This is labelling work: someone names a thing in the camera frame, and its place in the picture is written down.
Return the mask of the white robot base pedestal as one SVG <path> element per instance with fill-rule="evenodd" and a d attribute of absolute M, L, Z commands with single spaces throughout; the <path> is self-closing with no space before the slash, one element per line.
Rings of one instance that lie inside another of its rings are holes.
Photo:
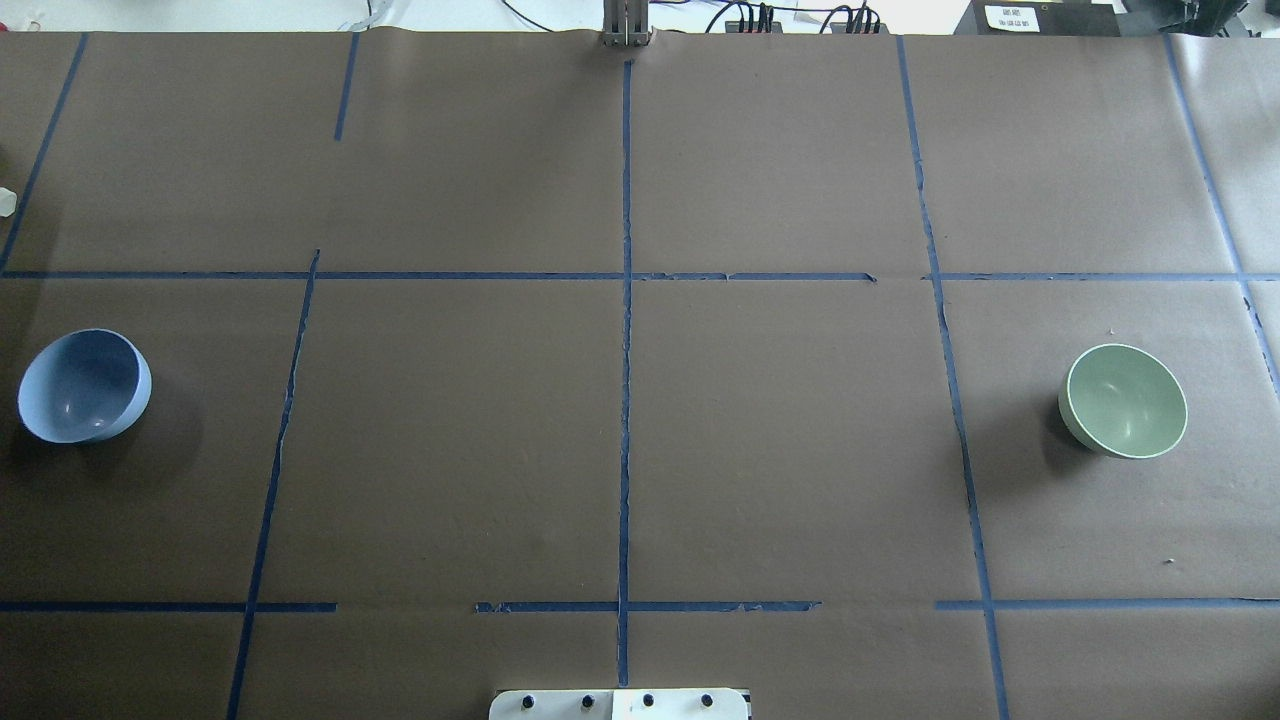
<path fill-rule="evenodd" d="M 502 691 L 489 719 L 751 719 L 746 691 L 618 688 Z"/>

